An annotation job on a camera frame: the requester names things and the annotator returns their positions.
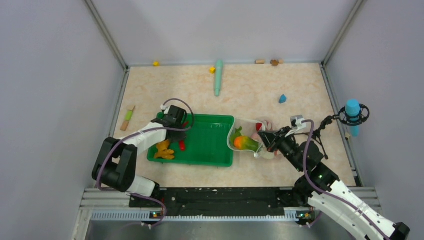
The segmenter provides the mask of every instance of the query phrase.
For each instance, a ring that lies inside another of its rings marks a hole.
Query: beige tabletop
[[[210,67],[132,67],[114,137],[124,137],[145,127],[169,98],[186,101],[198,114],[253,120],[266,117],[277,129],[289,126],[291,116],[303,115],[305,119],[314,120],[318,127],[325,117],[334,114],[317,63],[225,65],[219,97],[214,95],[214,75],[209,73]],[[279,104],[282,94],[286,95],[287,102]],[[183,107],[178,102],[172,104]],[[135,105],[136,109],[128,129],[121,131],[129,105]],[[346,185],[354,186],[337,125],[328,126],[321,134],[329,156],[322,162]],[[306,136],[296,136],[296,139],[301,144]],[[147,152],[143,152],[138,156],[136,173],[161,187],[290,187],[303,175],[283,157],[255,159],[246,152],[234,152],[231,167],[162,164],[148,161],[146,155]]]

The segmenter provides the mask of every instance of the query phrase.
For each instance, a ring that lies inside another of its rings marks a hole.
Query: blue block
[[[283,104],[283,103],[285,103],[287,101],[287,97],[286,97],[286,95],[281,95],[280,97],[279,97],[279,103],[280,104]]]

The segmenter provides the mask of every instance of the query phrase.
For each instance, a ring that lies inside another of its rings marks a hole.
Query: green tape
[[[133,111],[127,111],[125,115],[125,120],[129,121],[131,120],[131,117],[133,116]]]

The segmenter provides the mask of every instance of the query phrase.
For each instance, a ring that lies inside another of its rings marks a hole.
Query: toy pepper
[[[235,132],[229,136],[229,141],[234,144],[234,140],[236,140],[237,137],[240,137],[242,135],[242,127],[239,127],[238,129],[235,129]]]
[[[259,150],[259,142],[248,136],[238,136],[234,140],[234,147],[239,150],[252,150],[257,152]]]
[[[188,124],[189,124],[189,122],[186,121],[186,122],[184,122],[182,127],[185,128]],[[186,144],[184,143],[184,139],[179,141],[178,144],[179,144],[179,149],[184,152],[186,150]]]

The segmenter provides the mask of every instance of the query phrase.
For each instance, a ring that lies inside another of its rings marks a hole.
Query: small brown object
[[[275,60],[275,59],[274,60],[271,60],[271,65],[272,66],[275,67],[275,66],[278,66],[278,64],[279,64],[279,61],[278,60]]]
[[[254,61],[255,64],[265,64],[265,59],[258,59]]]
[[[120,126],[120,130],[126,131],[129,124],[130,124],[130,121],[127,121],[127,120],[123,121],[122,125]]]

